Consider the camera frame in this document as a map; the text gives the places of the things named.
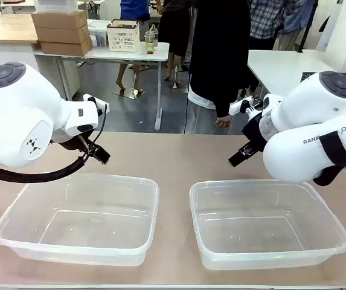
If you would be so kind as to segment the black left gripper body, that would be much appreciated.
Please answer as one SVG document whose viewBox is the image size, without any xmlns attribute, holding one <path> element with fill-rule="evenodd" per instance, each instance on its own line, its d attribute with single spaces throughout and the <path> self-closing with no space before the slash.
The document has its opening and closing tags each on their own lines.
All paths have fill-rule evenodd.
<svg viewBox="0 0 346 290">
<path fill-rule="evenodd" d="M 84 153 L 89 152 L 89 156 L 97 159 L 96 153 L 97 148 L 93 145 L 93 142 L 89 139 L 86 134 L 80 134 L 78 136 L 72 137 L 66 142 L 59 143 L 63 148 L 67 150 L 79 150 Z"/>
</svg>

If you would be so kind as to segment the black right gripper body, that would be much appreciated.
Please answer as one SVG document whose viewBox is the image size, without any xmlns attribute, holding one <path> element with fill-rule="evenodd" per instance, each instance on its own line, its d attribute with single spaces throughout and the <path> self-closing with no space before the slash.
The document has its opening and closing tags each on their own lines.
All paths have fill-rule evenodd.
<svg viewBox="0 0 346 290">
<path fill-rule="evenodd" d="M 242 132 L 249 142 L 243 147 L 245 152 L 262 152 L 267 141 L 260 132 L 259 123 L 262 113 L 259 111 L 254 117 L 251 117 L 244 126 Z"/>
</svg>

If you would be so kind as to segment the person's right hand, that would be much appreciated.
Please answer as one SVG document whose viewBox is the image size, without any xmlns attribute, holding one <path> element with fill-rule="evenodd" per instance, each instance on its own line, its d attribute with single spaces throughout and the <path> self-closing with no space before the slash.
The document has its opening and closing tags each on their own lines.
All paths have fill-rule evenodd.
<svg viewBox="0 0 346 290">
<path fill-rule="evenodd" d="M 230 116 L 230 115 L 228 115 L 226 117 L 217 117 L 215 125 L 222 127 L 222 128 L 230 127 L 231 120 L 232 120 L 232 116 Z"/>
</svg>

